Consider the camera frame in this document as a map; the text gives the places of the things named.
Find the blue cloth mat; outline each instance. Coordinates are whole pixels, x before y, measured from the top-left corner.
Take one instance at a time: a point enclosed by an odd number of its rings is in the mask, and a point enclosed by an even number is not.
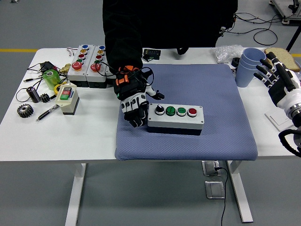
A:
[[[150,103],[200,105],[204,128],[200,136],[147,132],[133,128],[120,110],[118,160],[255,160],[257,147],[233,74],[227,65],[147,65],[152,87],[165,95]]]

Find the gray floor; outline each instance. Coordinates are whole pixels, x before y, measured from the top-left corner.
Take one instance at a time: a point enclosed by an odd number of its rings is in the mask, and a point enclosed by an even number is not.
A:
[[[104,44],[102,1],[9,2],[0,0],[0,48]],[[253,13],[265,20],[277,14],[268,0],[239,0],[238,12]],[[257,27],[267,28],[268,24],[237,21],[233,31]],[[278,35],[274,47],[286,48],[297,24],[277,23],[271,29]],[[261,47],[254,42],[254,33],[225,34],[217,45]],[[267,43],[275,40],[267,32],[256,38]],[[301,53],[300,43],[301,36],[291,53]],[[0,52],[0,121],[33,56],[34,53]],[[73,181],[66,165],[2,163],[0,172],[0,225],[64,225]],[[241,176],[254,219],[250,225],[300,225],[300,159],[247,162]],[[219,225],[223,201],[206,198],[204,181],[225,178],[224,173],[219,178],[204,177],[199,161],[89,164],[78,225]],[[241,225],[230,181],[223,225]]]

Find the person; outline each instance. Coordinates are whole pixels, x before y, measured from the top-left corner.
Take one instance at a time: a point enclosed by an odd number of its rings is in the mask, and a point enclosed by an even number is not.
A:
[[[103,0],[103,30],[110,71],[117,76],[114,92],[125,120],[134,127],[147,119],[154,91],[142,72],[143,48],[215,47],[221,28],[232,27],[238,0]]]

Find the yellow floor line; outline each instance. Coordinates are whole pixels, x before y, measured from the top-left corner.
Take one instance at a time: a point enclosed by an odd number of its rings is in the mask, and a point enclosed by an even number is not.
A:
[[[295,54],[295,53],[292,53],[292,56],[293,56],[293,57],[301,57],[301,54]]]
[[[0,48],[0,52],[13,52],[13,53],[35,53],[38,49],[32,48]]]

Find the black selector switch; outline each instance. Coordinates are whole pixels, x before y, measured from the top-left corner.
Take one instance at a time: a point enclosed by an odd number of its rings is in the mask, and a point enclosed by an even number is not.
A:
[[[163,115],[165,112],[164,107],[162,107],[161,105],[157,105],[156,109],[155,109],[155,113],[157,115]]]

